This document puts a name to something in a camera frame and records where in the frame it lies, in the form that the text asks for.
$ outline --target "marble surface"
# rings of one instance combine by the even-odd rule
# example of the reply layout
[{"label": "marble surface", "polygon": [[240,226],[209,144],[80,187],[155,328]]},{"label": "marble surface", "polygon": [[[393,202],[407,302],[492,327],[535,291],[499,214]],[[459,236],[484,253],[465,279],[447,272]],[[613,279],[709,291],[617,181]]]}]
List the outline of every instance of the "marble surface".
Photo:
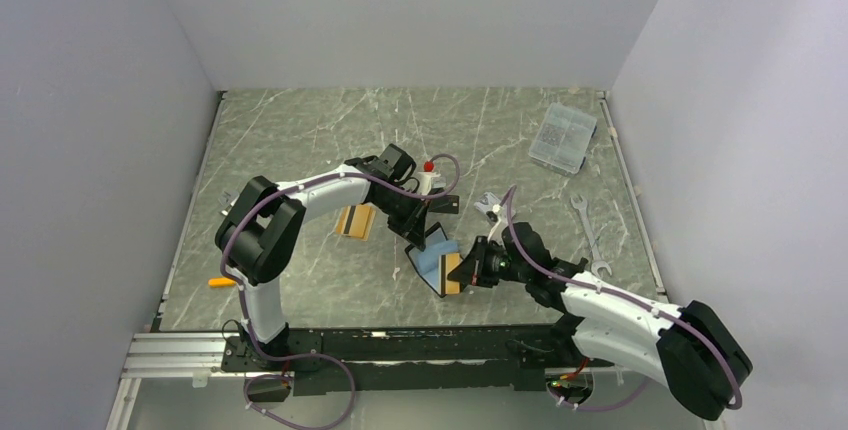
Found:
[{"label": "marble surface", "polygon": [[[552,102],[598,117],[588,160],[573,177],[530,162],[530,143]],[[656,298],[655,284],[600,105],[591,89],[375,88],[286,89],[227,92],[201,177],[199,193],[170,287],[161,328],[212,330],[240,316],[234,288],[209,288],[218,276],[220,251],[213,237],[221,222],[218,198],[265,175],[295,180],[335,168],[353,156],[379,154],[397,143],[416,161],[436,153],[455,155],[462,179],[459,215],[430,215],[468,251],[488,232],[473,206],[485,191],[502,195],[518,185],[519,220],[532,223],[554,255],[570,261],[590,257],[576,211],[580,193],[602,256],[613,269],[608,280]],[[444,170],[448,164],[438,168]],[[285,312],[294,327],[397,327],[550,323],[544,309],[520,284],[469,288],[436,296],[415,275],[406,246],[378,215],[367,242],[333,233],[338,213],[301,229],[295,255],[281,279]]]}]

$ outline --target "plastic storage container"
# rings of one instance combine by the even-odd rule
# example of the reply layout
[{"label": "plastic storage container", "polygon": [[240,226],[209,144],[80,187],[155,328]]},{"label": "plastic storage container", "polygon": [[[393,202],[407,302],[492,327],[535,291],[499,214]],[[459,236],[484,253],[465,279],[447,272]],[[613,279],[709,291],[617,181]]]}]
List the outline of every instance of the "plastic storage container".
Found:
[{"label": "plastic storage container", "polygon": [[549,170],[573,175],[583,167],[589,140],[597,129],[597,118],[576,108],[552,103],[530,145],[530,158]]}]

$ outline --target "silver wrench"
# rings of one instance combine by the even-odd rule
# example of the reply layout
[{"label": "silver wrench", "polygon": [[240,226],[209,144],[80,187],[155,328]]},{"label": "silver wrench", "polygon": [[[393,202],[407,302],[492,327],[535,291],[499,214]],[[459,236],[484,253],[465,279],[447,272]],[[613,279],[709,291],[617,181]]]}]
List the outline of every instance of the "silver wrench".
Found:
[{"label": "silver wrench", "polygon": [[592,222],[589,221],[589,202],[583,198],[583,195],[577,195],[576,198],[571,197],[571,206],[580,214],[580,221],[583,222],[583,231],[586,232],[586,238],[589,239],[589,249],[592,250],[592,265],[589,269],[592,271],[592,275],[601,278],[601,270],[606,270],[612,276],[612,269],[601,258],[601,251],[598,250],[595,231],[592,230]]}]

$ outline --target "white wall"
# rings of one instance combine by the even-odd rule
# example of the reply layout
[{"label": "white wall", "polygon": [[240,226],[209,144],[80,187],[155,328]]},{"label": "white wall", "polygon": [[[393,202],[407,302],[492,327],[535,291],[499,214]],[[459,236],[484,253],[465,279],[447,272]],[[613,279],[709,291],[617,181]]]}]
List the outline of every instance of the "white wall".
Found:
[{"label": "white wall", "polygon": [[731,428],[848,420],[846,62],[846,0],[660,0],[613,87],[672,296],[753,360]]},{"label": "white wall", "polygon": [[164,0],[0,0],[0,427],[103,428],[214,92]]},{"label": "white wall", "polygon": [[170,0],[219,89],[609,88],[657,0]]}]

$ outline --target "orange handle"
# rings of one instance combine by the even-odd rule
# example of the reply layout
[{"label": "orange handle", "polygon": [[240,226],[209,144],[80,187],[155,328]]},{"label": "orange handle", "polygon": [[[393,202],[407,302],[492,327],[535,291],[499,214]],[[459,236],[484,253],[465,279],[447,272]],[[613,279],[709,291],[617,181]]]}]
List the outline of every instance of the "orange handle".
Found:
[{"label": "orange handle", "polygon": [[209,286],[212,288],[220,288],[220,287],[232,287],[235,285],[235,280],[229,279],[227,277],[218,277],[218,278],[210,278]]}]

